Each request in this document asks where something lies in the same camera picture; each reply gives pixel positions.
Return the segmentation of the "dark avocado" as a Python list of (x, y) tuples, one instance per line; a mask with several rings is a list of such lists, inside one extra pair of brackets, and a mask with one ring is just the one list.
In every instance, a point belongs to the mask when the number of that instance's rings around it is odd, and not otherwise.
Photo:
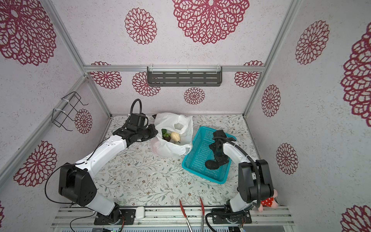
[(209, 170), (217, 170), (219, 168), (219, 164), (214, 160), (207, 160), (205, 162), (205, 167)]

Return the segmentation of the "white plastic bag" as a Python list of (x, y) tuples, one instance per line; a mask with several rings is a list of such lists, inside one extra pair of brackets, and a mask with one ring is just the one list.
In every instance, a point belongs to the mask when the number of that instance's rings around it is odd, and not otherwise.
[(174, 113), (160, 113), (155, 117), (158, 134), (151, 139), (152, 152), (162, 158), (187, 155), (193, 148), (192, 116)]

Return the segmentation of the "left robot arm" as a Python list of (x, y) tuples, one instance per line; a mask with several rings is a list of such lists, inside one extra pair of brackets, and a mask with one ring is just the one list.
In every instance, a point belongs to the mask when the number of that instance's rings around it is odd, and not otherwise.
[(57, 168), (60, 173), (59, 194), (81, 207), (107, 217), (111, 222), (116, 222), (120, 217), (119, 205), (98, 192), (94, 177), (120, 152), (134, 143), (148, 141), (158, 133), (142, 111), (133, 112), (136, 103), (142, 102), (140, 99), (134, 100), (124, 125), (103, 140), (92, 153), (75, 163), (66, 163)]

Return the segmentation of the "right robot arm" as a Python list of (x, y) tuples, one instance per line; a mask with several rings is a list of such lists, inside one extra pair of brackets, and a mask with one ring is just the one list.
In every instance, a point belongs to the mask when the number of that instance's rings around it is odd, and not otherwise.
[(253, 159), (235, 139), (214, 136), (210, 149), (219, 158), (229, 157), (238, 165), (238, 194), (227, 201), (230, 213), (241, 213), (255, 207), (261, 209), (261, 203), (275, 197), (268, 163), (264, 159)]

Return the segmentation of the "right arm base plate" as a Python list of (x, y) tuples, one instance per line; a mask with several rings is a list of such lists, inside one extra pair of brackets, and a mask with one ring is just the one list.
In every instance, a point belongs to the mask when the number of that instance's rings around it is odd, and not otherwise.
[(213, 224), (250, 224), (252, 218), (249, 211), (227, 213), (223, 208), (211, 210)]

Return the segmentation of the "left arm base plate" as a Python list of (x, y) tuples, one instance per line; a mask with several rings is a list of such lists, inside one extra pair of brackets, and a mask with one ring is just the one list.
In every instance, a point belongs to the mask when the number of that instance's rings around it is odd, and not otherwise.
[(97, 213), (94, 220), (94, 225), (133, 225), (135, 219), (135, 209), (114, 209), (113, 212), (105, 216), (101, 213)]

